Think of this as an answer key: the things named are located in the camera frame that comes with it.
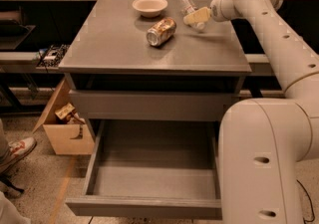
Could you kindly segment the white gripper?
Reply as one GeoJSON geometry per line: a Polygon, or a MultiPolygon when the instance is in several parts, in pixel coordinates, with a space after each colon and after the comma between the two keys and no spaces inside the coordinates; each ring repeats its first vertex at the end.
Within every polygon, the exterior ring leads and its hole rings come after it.
{"type": "Polygon", "coordinates": [[[186,25],[204,23],[207,22],[210,17],[216,22],[231,20],[234,17],[232,0],[212,0],[210,9],[208,7],[202,7],[184,16],[183,23],[186,25]]]}

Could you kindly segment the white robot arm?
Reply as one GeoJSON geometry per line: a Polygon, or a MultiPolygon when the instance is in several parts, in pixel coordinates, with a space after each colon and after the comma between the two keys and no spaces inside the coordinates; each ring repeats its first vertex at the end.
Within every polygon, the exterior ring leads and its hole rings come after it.
{"type": "Polygon", "coordinates": [[[218,137],[224,224],[303,224],[295,165],[319,155],[319,58],[278,15],[282,0],[212,0],[187,24],[245,19],[283,90],[233,105],[218,137]]]}

